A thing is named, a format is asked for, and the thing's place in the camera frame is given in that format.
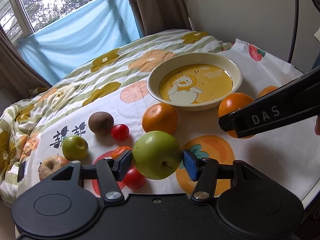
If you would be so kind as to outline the person right hand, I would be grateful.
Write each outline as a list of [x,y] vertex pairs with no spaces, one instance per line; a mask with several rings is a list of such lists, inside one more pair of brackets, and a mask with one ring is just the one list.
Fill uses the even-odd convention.
[[315,125],[316,135],[320,135],[320,116],[317,116],[316,125]]

